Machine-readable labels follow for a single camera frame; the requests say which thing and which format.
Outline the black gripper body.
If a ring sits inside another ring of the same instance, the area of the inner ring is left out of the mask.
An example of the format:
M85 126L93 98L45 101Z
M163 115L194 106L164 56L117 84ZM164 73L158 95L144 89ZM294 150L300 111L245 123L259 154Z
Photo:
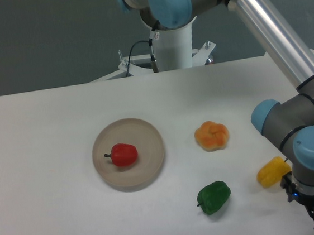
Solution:
M280 187L288 195L289 203L296 201L307 209L308 214L314 214L314 186L298 181L290 171L283 175Z

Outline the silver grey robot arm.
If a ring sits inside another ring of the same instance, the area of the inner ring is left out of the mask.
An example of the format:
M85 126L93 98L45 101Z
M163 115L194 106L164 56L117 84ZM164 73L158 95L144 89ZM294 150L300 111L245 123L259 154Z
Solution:
M270 0L117 0L122 10L139 10L150 27L151 67L154 71L193 66L190 44L177 37L163 42L158 32L179 30L201 13L224 4L238 14L298 94L279 103L268 99L253 110L251 122L292 162L281 187L289 201L303 205L314 221L314 54Z

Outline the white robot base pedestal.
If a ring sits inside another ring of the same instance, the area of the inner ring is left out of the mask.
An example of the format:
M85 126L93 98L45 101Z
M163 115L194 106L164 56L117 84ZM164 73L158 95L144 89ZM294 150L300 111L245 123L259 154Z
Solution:
M149 8L141 9L139 14L143 24L149 29L149 38L135 42L127 56L119 51L120 64L117 71L96 81L213 64L212 52L216 47L214 42L206 41L198 49L192 47L192 24L196 18L184 26L169 29L152 16Z

